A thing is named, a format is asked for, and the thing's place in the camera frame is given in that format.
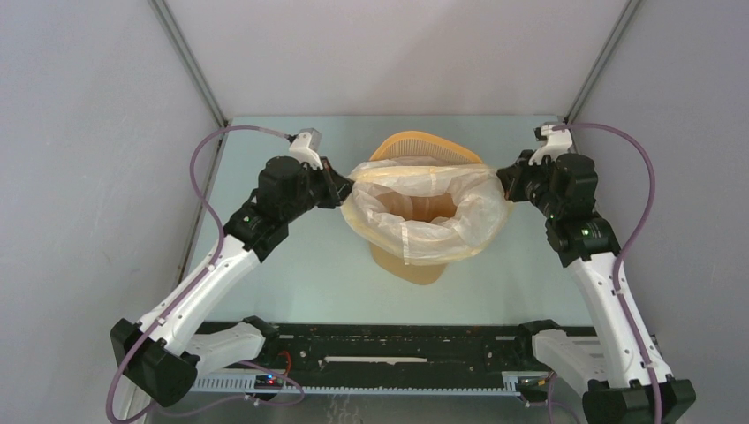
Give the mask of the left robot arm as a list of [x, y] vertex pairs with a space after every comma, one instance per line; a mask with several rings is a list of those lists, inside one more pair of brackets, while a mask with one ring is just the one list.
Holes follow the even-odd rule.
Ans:
[[250, 360], [270, 367], [279, 356], [277, 332], [251, 316], [228, 329], [201, 334], [219, 301], [260, 266], [289, 235], [289, 226], [313, 208], [343, 205], [353, 182], [326, 158], [315, 168], [293, 157], [267, 161], [251, 197], [219, 231], [215, 247], [178, 287], [138, 321], [122, 319], [110, 331], [122, 376], [161, 407], [175, 405], [196, 381]]

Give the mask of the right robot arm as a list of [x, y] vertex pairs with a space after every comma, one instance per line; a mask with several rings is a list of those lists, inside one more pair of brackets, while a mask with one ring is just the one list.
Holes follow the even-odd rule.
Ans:
[[533, 156], [523, 151], [496, 175], [507, 200], [527, 201], [544, 215], [547, 241], [585, 301], [601, 351], [593, 356], [551, 322], [533, 322], [529, 336], [513, 346], [515, 361], [526, 369], [543, 364], [566, 381], [590, 423], [677, 422], [696, 392], [673, 375], [639, 314], [624, 251], [594, 209], [594, 161], [573, 153]]

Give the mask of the orange plastic trash bin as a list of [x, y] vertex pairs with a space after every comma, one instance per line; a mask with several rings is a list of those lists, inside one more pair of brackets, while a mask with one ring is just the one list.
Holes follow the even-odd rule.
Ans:
[[[481, 163], [478, 155], [468, 148], [427, 132], [398, 132], [386, 139], [370, 156], [372, 161], [395, 159], [402, 156], [428, 156], [445, 161], [447, 164]], [[384, 194], [379, 200], [388, 212], [406, 220], [430, 223], [436, 218], [450, 218], [455, 215], [457, 206], [448, 194], [430, 197], [404, 197], [397, 194]], [[434, 283], [447, 265], [410, 265], [394, 254], [371, 243], [370, 253], [374, 262], [390, 274], [417, 285]]]

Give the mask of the translucent cream trash bag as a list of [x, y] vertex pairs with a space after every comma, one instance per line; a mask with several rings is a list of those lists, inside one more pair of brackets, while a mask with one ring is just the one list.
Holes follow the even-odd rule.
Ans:
[[362, 238], [410, 265], [475, 256], [514, 208], [493, 168], [406, 156], [360, 164], [341, 207]]

